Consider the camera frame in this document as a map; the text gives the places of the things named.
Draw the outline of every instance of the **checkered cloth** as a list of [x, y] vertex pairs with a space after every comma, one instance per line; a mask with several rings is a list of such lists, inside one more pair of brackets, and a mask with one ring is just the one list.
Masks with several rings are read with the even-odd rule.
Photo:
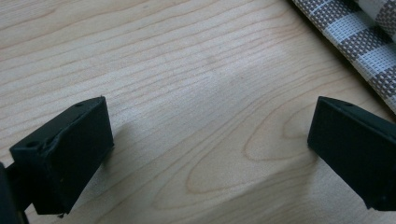
[[[391, 39], [395, 0], [293, 1], [396, 113], [396, 44]], [[378, 5], [369, 7], [369, 3]], [[358, 4], [370, 12], [365, 13]]]
[[396, 0], [355, 1], [396, 42]]

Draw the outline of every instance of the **gray and white cloth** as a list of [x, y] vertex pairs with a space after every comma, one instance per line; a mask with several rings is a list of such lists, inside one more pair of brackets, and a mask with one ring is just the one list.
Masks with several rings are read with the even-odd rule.
[[293, 2], [396, 113], [396, 0]]

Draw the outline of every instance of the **light wood surface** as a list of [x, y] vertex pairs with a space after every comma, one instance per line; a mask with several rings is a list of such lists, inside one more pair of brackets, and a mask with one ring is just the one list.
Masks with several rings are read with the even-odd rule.
[[290, 1], [0, 2], [0, 161], [104, 95], [111, 156], [60, 219], [31, 223], [394, 223], [306, 146], [320, 95], [391, 119]]

